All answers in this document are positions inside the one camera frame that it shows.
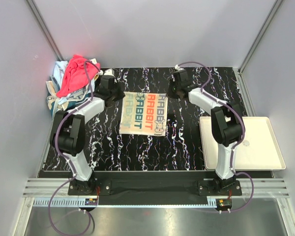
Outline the cream rabbit print towel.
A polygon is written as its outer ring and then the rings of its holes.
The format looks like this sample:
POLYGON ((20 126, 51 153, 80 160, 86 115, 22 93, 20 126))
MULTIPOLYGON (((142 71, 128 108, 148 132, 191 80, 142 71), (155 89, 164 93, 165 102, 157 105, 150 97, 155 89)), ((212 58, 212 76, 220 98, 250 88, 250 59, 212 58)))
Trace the cream rabbit print towel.
POLYGON ((165 136, 168 98, 162 93, 125 92, 120 134, 165 136))

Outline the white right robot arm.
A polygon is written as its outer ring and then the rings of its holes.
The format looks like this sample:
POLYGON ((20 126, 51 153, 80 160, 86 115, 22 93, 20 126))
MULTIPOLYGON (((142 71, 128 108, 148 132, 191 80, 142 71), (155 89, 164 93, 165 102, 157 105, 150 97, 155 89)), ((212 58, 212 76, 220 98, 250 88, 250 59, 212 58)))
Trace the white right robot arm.
POLYGON ((213 183, 214 191, 224 195, 231 189, 230 179, 235 173, 237 146, 245 137, 245 126, 237 104, 221 100, 193 83, 186 69, 175 66, 167 96, 173 99, 187 99, 202 108, 211 117, 211 132, 218 143, 218 161, 215 172, 218 180, 213 183))

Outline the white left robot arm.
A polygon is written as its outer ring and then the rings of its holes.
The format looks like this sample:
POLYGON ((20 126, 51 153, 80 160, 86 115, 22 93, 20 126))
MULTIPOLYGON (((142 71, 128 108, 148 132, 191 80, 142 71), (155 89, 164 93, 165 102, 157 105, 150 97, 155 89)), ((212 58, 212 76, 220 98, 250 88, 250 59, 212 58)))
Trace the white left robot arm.
POLYGON ((74 179, 80 182, 79 189, 87 195, 96 190, 96 182, 90 179, 92 169, 84 154, 85 125, 102 113, 108 104, 125 97, 110 69, 96 83, 93 97, 88 98, 85 103, 69 111, 56 112, 50 135, 50 145, 67 161, 74 179))

